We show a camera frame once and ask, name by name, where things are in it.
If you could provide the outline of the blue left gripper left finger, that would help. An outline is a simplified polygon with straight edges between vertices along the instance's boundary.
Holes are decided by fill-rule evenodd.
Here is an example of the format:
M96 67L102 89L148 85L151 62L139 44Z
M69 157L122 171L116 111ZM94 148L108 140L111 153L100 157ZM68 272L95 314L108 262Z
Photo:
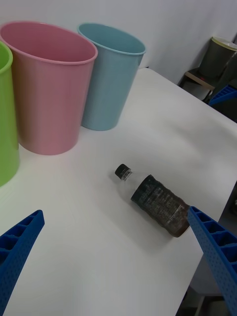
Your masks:
M0 236L0 315L3 315L31 249L44 226L37 210Z

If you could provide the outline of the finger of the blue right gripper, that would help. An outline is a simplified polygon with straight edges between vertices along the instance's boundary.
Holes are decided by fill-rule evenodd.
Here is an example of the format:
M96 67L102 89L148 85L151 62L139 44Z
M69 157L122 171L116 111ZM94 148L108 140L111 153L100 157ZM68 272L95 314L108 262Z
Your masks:
M224 102L237 97L237 89L234 86L227 85L221 89L214 97L209 101L209 105L213 106L220 102Z

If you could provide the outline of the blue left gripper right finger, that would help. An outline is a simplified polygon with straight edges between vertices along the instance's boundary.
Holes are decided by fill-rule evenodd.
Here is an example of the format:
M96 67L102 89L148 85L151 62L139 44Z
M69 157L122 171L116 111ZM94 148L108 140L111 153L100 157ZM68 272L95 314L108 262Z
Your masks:
M237 238L194 206L187 219L230 314L237 315Z

